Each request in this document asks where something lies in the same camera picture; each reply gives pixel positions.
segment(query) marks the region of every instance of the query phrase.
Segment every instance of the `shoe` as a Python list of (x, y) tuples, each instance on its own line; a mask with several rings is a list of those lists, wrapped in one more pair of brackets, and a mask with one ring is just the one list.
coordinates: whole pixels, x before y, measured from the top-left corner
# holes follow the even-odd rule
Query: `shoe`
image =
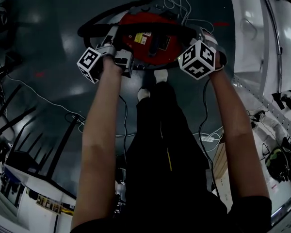
[(255, 122), (260, 122), (261, 115), (265, 115), (265, 111), (259, 111), (258, 113), (254, 114), (254, 118), (252, 119)]
[(254, 130), (254, 128), (256, 127), (257, 125), (254, 123), (254, 122), (251, 122), (251, 128)]
[(150, 97), (150, 92), (148, 89), (140, 89), (138, 91), (138, 95), (137, 95), (137, 98), (138, 98), (138, 101), (140, 102), (142, 99), (145, 99), (145, 98), (149, 98)]
[(167, 82), (168, 71), (166, 69), (163, 70), (155, 70), (154, 76), (156, 78), (156, 83)]

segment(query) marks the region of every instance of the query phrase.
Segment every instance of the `black pants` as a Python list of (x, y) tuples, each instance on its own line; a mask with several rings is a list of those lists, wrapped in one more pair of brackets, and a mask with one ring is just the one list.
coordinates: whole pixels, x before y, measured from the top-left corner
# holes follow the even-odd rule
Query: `black pants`
[(192, 197), (205, 192), (209, 164), (173, 88), (156, 84), (150, 98), (137, 104), (137, 113), (137, 134), (127, 152), (127, 207), (140, 211), (147, 201), (159, 212), (180, 193)]

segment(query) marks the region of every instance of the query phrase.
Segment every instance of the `dark gray floor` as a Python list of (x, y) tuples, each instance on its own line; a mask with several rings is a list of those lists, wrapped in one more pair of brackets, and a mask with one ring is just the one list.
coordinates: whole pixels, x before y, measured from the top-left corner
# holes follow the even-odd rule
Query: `dark gray floor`
[[(95, 96), (97, 85), (93, 85), (82, 76), (76, 62), (85, 51), (82, 38), (77, 36), (78, 28), (95, 15), (131, 0), (11, 0), (11, 18), (20, 23), (13, 49), (21, 54), (24, 63), (10, 76), (21, 79), (48, 100), (61, 104), (71, 111), (87, 115)], [(235, 53), (234, 14), (231, 0), (188, 0), (192, 6), (190, 18), (209, 20), (212, 23), (227, 23), (229, 26), (216, 26), (214, 35), (227, 52), (232, 73)], [(154, 4), (162, 5), (162, 0)], [(179, 106), (183, 109), (192, 132), (197, 132), (205, 117), (202, 104), (202, 89), (206, 78), (196, 81), (181, 70), (168, 71), (169, 82), (174, 87)], [(136, 131), (137, 92), (144, 73), (134, 72), (132, 79), (123, 78), (121, 95), (127, 101), (129, 116), (128, 132)], [(4, 79), (3, 88), (6, 96), (18, 82)], [(8, 118), (19, 115), (30, 105), (38, 104), (42, 116), (33, 123), (29, 130), (35, 135), (43, 132), (43, 151), (47, 151), (63, 137), (69, 126), (64, 119), (66, 111), (38, 98), (30, 89), (24, 87), (8, 107)], [(207, 89), (209, 120), (203, 132), (211, 133), (221, 126), (221, 120), (212, 86)], [(120, 103), (117, 121), (117, 133), (123, 134), (124, 105)], [(127, 148), (133, 137), (128, 138)], [(205, 144), (211, 149), (215, 143)], [(117, 152), (123, 152), (123, 139), (116, 141)], [(75, 127), (58, 162), (53, 179), (72, 194), (76, 194), (81, 161), (81, 134)], [(47, 171), (49, 161), (43, 169)]]

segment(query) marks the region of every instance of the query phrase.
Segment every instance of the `forearm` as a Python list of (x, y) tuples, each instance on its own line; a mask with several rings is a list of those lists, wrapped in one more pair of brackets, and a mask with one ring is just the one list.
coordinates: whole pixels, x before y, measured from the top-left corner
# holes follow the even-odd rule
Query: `forearm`
[(111, 59), (86, 119), (78, 197), (72, 228), (109, 216), (115, 193), (115, 127), (121, 69)]
[(268, 190), (255, 146), (250, 119), (224, 71), (210, 75), (226, 139), (233, 197), (266, 196)]

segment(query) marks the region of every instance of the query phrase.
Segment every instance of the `white sock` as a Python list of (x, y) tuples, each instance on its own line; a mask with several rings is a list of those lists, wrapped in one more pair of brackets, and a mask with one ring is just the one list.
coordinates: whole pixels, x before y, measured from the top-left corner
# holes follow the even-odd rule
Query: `white sock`
[(137, 95), (137, 98), (138, 98), (138, 101), (140, 102), (142, 99), (145, 99), (145, 98), (149, 98), (150, 97), (150, 92), (149, 90), (147, 89), (140, 89), (138, 91), (138, 95)]
[(154, 76), (156, 78), (156, 83), (167, 82), (168, 72), (166, 69), (163, 70), (155, 70)]

